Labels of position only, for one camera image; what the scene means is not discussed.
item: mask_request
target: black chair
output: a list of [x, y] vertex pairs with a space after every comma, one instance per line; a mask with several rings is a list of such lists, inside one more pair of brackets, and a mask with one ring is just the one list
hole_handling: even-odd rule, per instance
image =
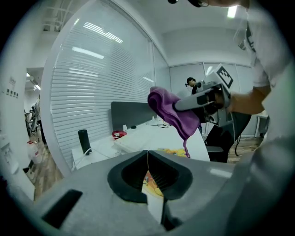
[[224, 127], [214, 126], [205, 140], [205, 145], [211, 161], [227, 162], [231, 146], [244, 131], [251, 119], [251, 115], [237, 112], [233, 112], [232, 114], [235, 126], [235, 138], [233, 125], [229, 124]]

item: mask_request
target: speaker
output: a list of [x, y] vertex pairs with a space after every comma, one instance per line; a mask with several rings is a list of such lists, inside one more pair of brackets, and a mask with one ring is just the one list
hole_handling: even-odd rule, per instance
[[[87, 130], [79, 130], [78, 135], [79, 135], [79, 140], [80, 140], [80, 143], [81, 143], [83, 153], [85, 153], [89, 148], [91, 148]], [[91, 152], [92, 152], [92, 150], [89, 150], [86, 153], [86, 155], [89, 155], [89, 153], [91, 153]]]

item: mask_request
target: purple cloth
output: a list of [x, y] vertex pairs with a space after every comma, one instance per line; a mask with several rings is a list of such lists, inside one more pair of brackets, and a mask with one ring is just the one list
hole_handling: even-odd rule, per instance
[[179, 97], [161, 87], [151, 87], [150, 94], [147, 97], [149, 106], [157, 115], [176, 128], [178, 134], [184, 141], [183, 147], [185, 153], [190, 158], [188, 149], [186, 148], [186, 141], [199, 127], [200, 120], [191, 110], [176, 112], [173, 109], [173, 104], [178, 100], [180, 100]]

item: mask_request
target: red object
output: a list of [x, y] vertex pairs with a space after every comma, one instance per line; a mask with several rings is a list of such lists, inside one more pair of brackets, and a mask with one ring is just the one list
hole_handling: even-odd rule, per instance
[[112, 132], [112, 136], [114, 137], [115, 140], [117, 138], [122, 138], [126, 134], [127, 134], [127, 132], [125, 132], [125, 131], [119, 131], [119, 130], [115, 130], [115, 131]]

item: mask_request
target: gray desk divider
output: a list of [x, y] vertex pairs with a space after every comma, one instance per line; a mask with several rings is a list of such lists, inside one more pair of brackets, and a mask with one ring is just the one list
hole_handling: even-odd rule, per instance
[[111, 103], [112, 129], [122, 130], [123, 125], [129, 129], [133, 125], [142, 124], [157, 114], [143, 102], [117, 102]]

